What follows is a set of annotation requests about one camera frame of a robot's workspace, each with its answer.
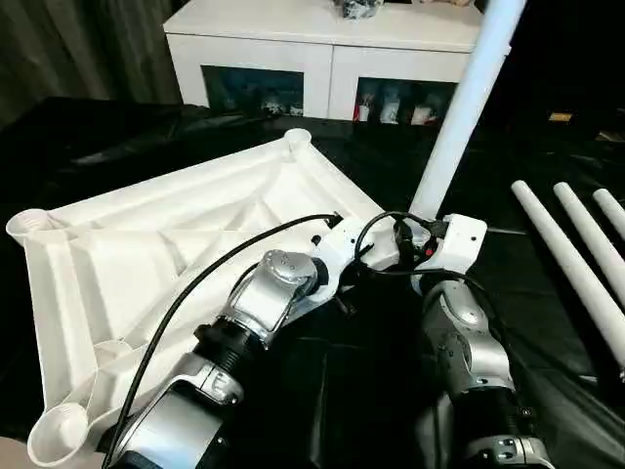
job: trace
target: white plastic frame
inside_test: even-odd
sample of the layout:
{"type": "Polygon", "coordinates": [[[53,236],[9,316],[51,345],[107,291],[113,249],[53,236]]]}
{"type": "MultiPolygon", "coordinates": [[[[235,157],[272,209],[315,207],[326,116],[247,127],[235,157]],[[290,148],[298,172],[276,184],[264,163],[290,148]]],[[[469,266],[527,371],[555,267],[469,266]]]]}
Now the white plastic frame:
{"type": "MultiPolygon", "coordinates": [[[[382,209],[311,145],[308,132],[294,129],[253,149],[13,217],[7,232],[26,255],[45,404],[27,443],[32,461],[72,467],[94,450],[164,311],[204,267],[268,228],[335,211],[366,221],[382,209]]],[[[392,238],[388,226],[373,233],[379,246],[392,238]]],[[[312,237],[328,232],[314,221],[272,236],[193,290],[136,406],[192,348],[193,330],[214,318],[244,269],[272,248],[308,252],[312,237]]]]}

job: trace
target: gray curtain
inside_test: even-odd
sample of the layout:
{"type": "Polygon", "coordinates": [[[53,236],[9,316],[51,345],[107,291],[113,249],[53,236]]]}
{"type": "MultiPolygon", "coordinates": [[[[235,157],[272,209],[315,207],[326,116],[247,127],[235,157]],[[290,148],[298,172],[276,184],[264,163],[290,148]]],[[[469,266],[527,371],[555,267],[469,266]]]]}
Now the gray curtain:
{"type": "Polygon", "coordinates": [[[179,103],[162,24],[187,0],[1,0],[0,127],[50,96],[179,103]]]}

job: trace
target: white plastic part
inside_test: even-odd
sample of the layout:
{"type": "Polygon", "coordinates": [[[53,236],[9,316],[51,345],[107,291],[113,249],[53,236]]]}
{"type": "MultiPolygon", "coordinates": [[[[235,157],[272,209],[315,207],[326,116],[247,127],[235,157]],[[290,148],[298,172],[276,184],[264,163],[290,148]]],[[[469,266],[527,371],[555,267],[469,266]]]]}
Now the white plastic part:
{"type": "MultiPolygon", "coordinates": [[[[382,209],[311,145],[311,134],[293,129],[253,149],[12,218],[7,233],[24,246],[45,405],[28,439],[33,462],[75,467],[95,450],[165,309],[204,267],[269,228],[334,211],[368,221],[382,209]]],[[[374,227],[366,262],[392,262],[391,225],[374,227]]],[[[135,408],[192,349],[193,330],[215,317],[249,265],[269,249],[309,252],[312,237],[328,232],[322,221],[294,227],[202,282],[170,323],[135,408]]]]}
{"type": "Polygon", "coordinates": [[[490,0],[476,49],[456,88],[410,212],[434,219],[506,60],[525,0],[490,0]]]}
{"type": "Polygon", "coordinates": [[[605,343],[625,369],[625,317],[586,261],[524,181],[512,191],[586,307],[605,343]]]}
{"type": "Polygon", "coordinates": [[[55,228],[48,212],[40,208],[29,208],[20,212],[7,222],[6,231],[15,241],[23,246],[23,239],[28,234],[55,228]]]}
{"type": "MultiPolygon", "coordinates": [[[[434,255],[418,269],[445,269],[465,274],[476,262],[488,226],[482,220],[452,213],[443,219],[449,225],[447,233],[437,246],[434,255]]],[[[414,290],[421,294],[421,276],[410,279],[414,290]]]]}
{"type": "Polygon", "coordinates": [[[601,207],[610,223],[625,239],[625,210],[607,189],[599,189],[593,193],[593,197],[601,207]]]}
{"type": "Polygon", "coordinates": [[[621,306],[625,306],[625,261],[567,183],[557,183],[554,192],[604,272],[621,306]]]}

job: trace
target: black tablecloth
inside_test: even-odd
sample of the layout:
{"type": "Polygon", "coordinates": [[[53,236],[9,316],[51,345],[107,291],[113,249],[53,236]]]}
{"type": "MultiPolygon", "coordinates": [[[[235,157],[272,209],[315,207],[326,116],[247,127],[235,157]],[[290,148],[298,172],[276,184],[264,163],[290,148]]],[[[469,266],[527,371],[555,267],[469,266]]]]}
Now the black tablecloth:
{"type": "MultiPolygon", "coordinates": [[[[310,130],[316,147],[385,209],[407,208],[436,138],[429,128],[216,118],[197,107],[54,99],[0,134],[0,215],[55,208],[254,147],[293,127],[310,130]]],[[[534,408],[560,468],[625,467],[623,388],[510,184],[525,179],[596,268],[552,186],[569,182],[625,253],[591,199],[598,188],[625,198],[623,156],[625,147],[613,144],[476,132],[441,210],[490,227],[472,274],[495,299],[521,398],[534,408]]],[[[23,252],[8,236],[0,248],[0,434],[25,440],[43,408],[36,340],[23,252]]],[[[394,279],[361,285],[345,301],[350,315],[326,305],[276,342],[267,384],[250,399],[241,462],[425,467],[439,455],[423,423],[440,387],[419,332],[419,299],[405,279],[394,279]]]]}

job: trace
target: white pipe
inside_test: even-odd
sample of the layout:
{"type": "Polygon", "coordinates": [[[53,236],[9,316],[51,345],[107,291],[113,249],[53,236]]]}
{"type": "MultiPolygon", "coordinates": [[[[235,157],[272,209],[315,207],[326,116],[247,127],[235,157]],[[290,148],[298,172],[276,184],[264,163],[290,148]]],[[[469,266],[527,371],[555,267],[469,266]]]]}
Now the white pipe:
{"type": "Polygon", "coordinates": [[[593,198],[597,201],[610,223],[616,228],[621,237],[625,239],[625,210],[618,203],[618,200],[606,189],[595,191],[593,198]]]}
{"type": "Polygon", "coordinates": [[[621,305],[625,306],[625,261],[567,183],[557,183],[554,192],[604,272],[621,305]]]}
{"type": "Polygon", "coordinates": [[[490,0],[476,48],[456,88],[430,155],[410,212],[427,219],[437,216],[460,158],[506,60],[525,0],[490,0]]]}
{"type": "Polygon", "coordinates": [[[577,292],[625,376],[625,316],[586,261],[524,181],[512,184],[529,219],[577,292]]]}

